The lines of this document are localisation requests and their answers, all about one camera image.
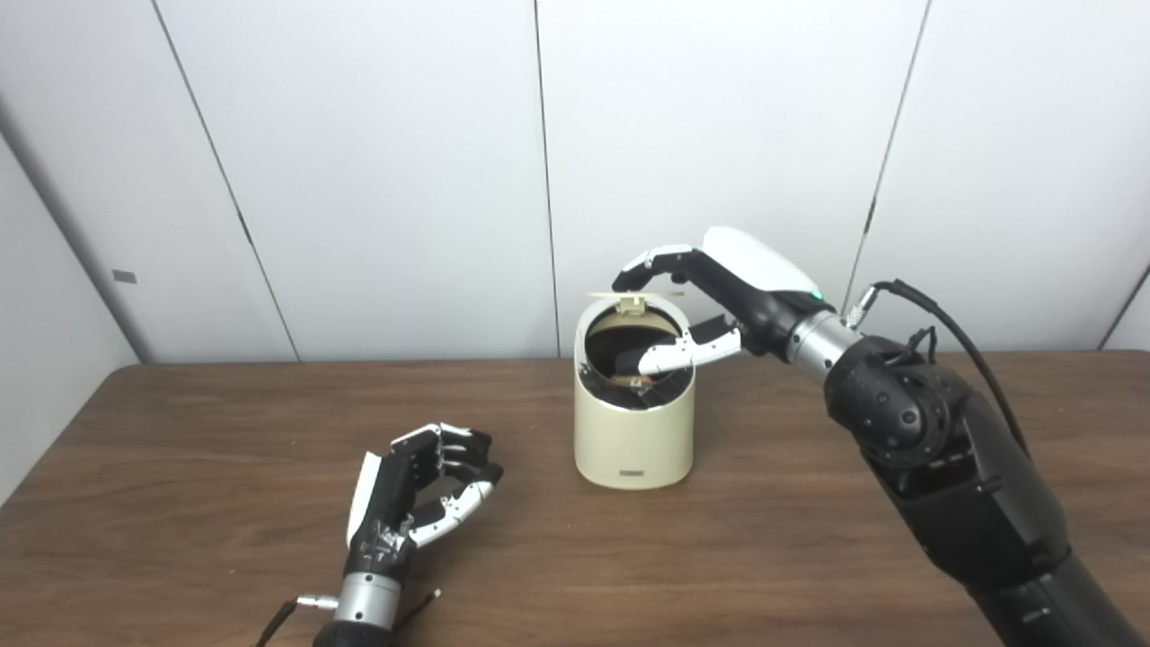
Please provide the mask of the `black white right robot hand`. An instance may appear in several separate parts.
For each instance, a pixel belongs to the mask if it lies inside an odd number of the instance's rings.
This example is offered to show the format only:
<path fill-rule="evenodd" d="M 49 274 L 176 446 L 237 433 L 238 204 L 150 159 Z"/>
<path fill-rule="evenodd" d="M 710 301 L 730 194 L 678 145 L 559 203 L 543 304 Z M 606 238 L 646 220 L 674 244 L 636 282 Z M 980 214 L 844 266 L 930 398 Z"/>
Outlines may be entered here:
<path fill-rule="evenodd" d="M 808 274 L 734 226 L 711 226 L 699 246 L 669 244 L 646 251 L 624 265 L 612 288 L 637 292 L 664 274 L 677 284 L 693 284 L 726 313 L 678 337 L 621 352 L 615 360 L 619 376 L 668 373 L 742 351 L 785 359 L 793 329 L 818 311 L 831 310 Z"/>

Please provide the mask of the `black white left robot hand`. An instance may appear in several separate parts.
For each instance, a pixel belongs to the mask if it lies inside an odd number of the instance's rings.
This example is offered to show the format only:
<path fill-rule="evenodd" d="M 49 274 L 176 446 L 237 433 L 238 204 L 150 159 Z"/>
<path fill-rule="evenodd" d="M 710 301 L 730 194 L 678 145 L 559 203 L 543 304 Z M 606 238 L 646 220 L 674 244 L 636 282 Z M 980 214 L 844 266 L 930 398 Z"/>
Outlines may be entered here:
<path fill-rule="evenodd" d="M 489 459 L 493 437 L 432 422 L 367 452 L 348 509 L 342 573 L 405 581 L 415 553 L 455 531 L 492 495 L 504 468 Z"/>

